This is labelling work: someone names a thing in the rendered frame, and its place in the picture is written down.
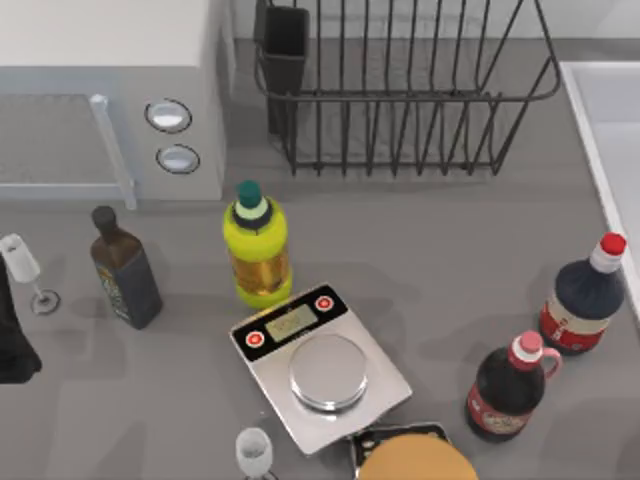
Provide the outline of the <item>yellow-green bottle green cap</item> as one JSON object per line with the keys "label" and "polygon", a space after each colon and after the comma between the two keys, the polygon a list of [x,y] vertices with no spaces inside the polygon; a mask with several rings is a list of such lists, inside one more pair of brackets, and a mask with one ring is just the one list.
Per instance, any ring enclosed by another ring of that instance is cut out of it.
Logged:
{"label": "yellow-green bottle green cap", "polygon": [[245,180],[235,192],[222,225],[234,285],[244,303],[262,310],[286,300],[292,291],[287,218],[257,182]]}

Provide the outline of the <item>clear wine glass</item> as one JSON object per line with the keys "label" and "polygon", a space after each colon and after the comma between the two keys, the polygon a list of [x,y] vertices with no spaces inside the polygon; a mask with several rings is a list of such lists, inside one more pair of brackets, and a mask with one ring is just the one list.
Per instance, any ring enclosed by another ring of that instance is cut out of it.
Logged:
{"label": "clear wine glass", "polygon": [[54,313],[60,306],[61,298],[56,291],[40,287],[40,264],[22,237],[11,233],[0,238],[0,253],[14,281],[33,288],[32,312],[40,316]]}

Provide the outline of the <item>pale microwave oven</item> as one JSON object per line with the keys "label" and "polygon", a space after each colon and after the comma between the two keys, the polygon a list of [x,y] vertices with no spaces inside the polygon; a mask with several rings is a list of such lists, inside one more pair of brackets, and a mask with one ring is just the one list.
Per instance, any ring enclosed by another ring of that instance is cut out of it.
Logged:
{"label": "pale microwave oven", "polygon": [[[220,63],[235,72],[230,0],[0,0],[0,201],[124,203],[94,94],[109,99],[138,205],[220,200]],[[185,131],[146,121],[145,106],[166,98],[191,111]],[[156,152],[174,144],[198,153],[195,172],[159,167]]]}

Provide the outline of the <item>round brown bread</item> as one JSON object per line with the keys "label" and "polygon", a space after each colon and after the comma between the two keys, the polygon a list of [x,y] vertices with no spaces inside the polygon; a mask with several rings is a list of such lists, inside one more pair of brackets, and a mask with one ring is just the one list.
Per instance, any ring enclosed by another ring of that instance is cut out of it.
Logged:
{"label": "round brown bread", "polygon": [[453,445],[422,434],[386,440],[362,464],[358,480],[480,480]]}

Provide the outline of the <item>black utensil holder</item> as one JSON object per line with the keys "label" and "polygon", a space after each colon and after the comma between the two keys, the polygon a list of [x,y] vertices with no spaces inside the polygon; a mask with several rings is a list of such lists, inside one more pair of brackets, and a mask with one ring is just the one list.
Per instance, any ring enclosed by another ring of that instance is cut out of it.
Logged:
{"label": "black utensil holder", "polygon": [[289,108],[295,104],[281,97],[297,96],[302,88],[308,57],[309,11],[277,6],[272,0],[256,0],[255,14],[254,42],[266,85],[269,133],[287,138]]}

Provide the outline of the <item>dark bottle red cap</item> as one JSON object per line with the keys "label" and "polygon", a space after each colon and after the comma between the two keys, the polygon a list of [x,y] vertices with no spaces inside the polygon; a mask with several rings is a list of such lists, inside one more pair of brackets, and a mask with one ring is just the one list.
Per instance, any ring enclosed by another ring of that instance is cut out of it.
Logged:
{"label": "dark bottle red cap", "polygon": [[605,233],[589,256],[562,266],[538,320],[546,343],[564,355],[580,355],[601,341],[625,300],[620,273],[626,238]]}

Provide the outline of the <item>silver kitchen scale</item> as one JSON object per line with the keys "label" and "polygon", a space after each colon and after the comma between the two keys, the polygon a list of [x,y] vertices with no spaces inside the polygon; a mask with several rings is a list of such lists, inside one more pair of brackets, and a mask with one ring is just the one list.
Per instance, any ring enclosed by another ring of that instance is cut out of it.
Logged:
{"label": "silver kitchen scale", "polygon": [[236,324],[231,342],[299,450],[375,423],[412,388],[356,313],[321,284]]}

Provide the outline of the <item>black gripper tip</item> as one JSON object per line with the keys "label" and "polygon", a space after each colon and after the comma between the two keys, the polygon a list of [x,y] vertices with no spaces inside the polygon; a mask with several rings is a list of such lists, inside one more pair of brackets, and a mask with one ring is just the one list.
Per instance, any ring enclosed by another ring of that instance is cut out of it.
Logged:
{"label": "black gripper tip", "polygon": [[0,385],[29,382],[42,361],[20,325],[6,264],[0,255]]}

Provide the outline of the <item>large microwave knob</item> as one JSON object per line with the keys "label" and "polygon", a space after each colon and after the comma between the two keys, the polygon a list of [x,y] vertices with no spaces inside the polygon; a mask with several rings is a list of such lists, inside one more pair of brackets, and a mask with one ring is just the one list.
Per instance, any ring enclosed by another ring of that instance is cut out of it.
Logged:
{"label": "large microwave knob", "polygon": [[192,123],[188,107],[178,100],[168,98],[148,103],[144,116],[151,127],[167,134],[185,131]]}

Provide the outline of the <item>small microwave knob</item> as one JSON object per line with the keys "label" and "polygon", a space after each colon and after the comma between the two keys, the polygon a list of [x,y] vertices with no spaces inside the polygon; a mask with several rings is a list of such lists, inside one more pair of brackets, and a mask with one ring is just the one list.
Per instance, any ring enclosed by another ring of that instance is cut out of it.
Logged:
{"label": "small microwave knob", "polygon": [[174,144],[156,152],[156,163],[172,175],[189,175],[200,166],[200,156],[191,147]]}

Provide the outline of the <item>black tray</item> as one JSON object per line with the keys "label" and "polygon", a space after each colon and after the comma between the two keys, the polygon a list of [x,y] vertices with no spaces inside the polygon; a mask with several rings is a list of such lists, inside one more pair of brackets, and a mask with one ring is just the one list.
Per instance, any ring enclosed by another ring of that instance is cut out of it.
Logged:
{"label": "black tray", "polygon": [[409,434],[426,435],[450,443],[443,426],[438,422],[414,422],[405,425],[375,424],[349,437],[353,480],[359,480],[360,469],[368,456],[385,441]]}

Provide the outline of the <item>dark square bottle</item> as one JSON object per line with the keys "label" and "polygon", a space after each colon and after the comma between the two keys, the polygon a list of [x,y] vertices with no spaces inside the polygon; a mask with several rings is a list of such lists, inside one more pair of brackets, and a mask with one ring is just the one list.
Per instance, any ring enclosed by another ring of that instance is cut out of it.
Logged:
{"label": "dark square bottle", "polygon": [[112,310],[130,327],[143,330],[163,307],[144,246],[119,226],[110,206],[97,206],[91,218],[99,237],[90,255]]}

